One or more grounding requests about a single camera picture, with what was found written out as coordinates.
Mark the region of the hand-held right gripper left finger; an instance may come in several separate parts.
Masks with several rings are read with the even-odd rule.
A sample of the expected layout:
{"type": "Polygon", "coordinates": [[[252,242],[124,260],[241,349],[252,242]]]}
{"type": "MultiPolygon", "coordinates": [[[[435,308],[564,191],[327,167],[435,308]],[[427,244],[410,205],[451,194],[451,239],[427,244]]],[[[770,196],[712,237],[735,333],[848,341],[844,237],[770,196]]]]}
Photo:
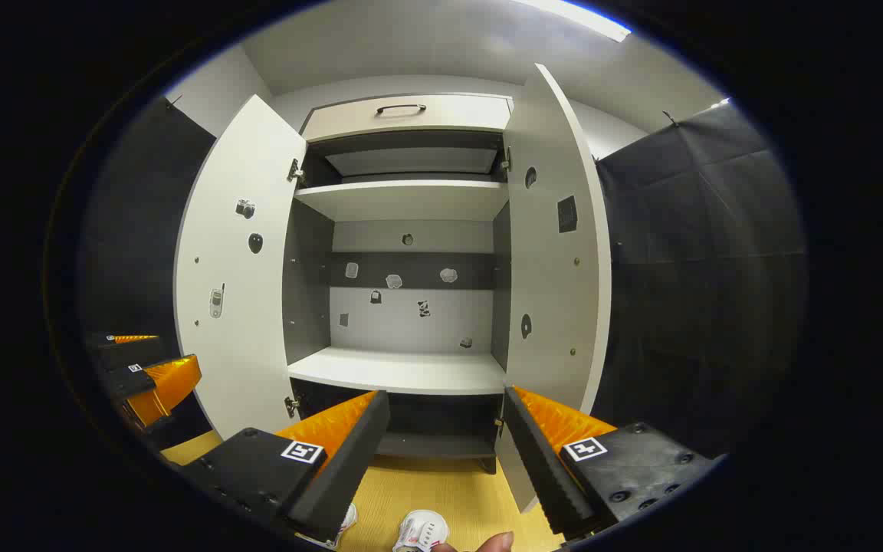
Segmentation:
{"type": "Polygon", "coordinates": [[[367,392],[277,433],[242,429],[183,465],[181,475],[274,534],[332,541],[389,419],[388,393],[367,392]]]}

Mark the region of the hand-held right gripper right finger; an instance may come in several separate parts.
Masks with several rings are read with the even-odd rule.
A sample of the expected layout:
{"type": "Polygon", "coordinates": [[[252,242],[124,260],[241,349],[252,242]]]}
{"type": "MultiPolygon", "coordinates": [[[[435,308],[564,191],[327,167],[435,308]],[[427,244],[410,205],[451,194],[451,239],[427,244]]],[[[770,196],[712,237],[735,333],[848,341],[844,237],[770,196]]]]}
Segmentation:
{"type": "Polygon", "coordinates": [[[506,388],[502,419],[550,530],[567,541],[668,502],[716,465],[648,424],[613,426],[519,386],[506,388]]]}

